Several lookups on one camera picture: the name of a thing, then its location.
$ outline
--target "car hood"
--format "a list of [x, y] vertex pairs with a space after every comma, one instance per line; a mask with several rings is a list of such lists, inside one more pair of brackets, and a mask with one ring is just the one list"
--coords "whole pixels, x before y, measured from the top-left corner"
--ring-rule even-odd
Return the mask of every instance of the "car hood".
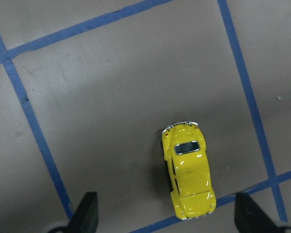
[[203, 192], [180, 199], [182, 209], [186, 217], [197, 217], [211, 213], [216, 206], [216, 198], [213, 190]]

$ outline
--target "floor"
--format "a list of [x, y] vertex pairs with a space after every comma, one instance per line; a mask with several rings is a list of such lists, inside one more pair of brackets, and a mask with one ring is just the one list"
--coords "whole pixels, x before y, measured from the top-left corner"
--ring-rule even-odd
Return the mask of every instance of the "floor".
[[[197, 121], [217, 196], [179, 221], [162, 128]], [[0, 0], [0, 233], [237, 232], [246, 190], [291, 224], [291, 0]]]

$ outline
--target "yellow car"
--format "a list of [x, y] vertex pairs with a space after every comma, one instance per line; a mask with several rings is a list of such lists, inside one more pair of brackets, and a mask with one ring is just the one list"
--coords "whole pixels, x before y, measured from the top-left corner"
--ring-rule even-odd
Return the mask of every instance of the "yellow car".
[[162, 132], [162, 149], [176, 216], [184, 220], [212, 213], [216, 198], [211, 186], [206, 142], [198, 124], [183, 121], [168, 126]]

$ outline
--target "yellow toy car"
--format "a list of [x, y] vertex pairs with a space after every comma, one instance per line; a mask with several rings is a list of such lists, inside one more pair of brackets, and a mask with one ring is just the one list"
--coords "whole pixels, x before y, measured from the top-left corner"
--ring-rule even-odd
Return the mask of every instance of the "yellow toy car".
[[162, 132], [162, 150], [176, 216], [184, 220], [212, 213], [216, 198], [211, 186], [206, 142], [198, 124], [183, 121], [168, 126]]

